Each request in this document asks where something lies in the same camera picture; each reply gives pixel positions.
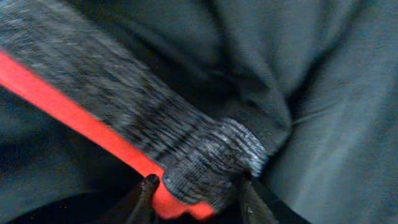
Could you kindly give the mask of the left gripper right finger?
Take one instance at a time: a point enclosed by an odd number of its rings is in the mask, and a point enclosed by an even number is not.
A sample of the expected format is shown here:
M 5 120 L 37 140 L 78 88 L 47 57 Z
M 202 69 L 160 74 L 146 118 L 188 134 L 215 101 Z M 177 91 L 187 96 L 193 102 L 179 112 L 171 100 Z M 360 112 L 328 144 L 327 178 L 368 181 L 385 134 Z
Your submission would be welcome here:
M 279 224 L 248 179 L 244 179 L 240 185 L 239 205 L 244 224 Z

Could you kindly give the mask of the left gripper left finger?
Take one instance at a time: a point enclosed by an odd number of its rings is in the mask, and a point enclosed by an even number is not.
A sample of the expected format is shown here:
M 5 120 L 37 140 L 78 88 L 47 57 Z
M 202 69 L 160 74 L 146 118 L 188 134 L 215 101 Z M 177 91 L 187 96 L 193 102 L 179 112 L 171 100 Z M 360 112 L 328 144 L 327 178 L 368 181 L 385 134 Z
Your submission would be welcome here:
M 159 184 L 156 174 L 143 178 L 93 224 L 158 224 L 159 216 L 153 209 L 152 198 Z

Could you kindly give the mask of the black leggings grey red waistband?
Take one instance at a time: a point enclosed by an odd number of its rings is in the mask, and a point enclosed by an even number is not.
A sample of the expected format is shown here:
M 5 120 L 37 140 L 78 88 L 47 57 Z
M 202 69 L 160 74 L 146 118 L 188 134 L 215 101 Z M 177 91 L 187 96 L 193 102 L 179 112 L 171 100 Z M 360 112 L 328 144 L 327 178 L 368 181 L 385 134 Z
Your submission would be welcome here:
M 1 222 L 397 222 L 396 1 L 2 1 Z

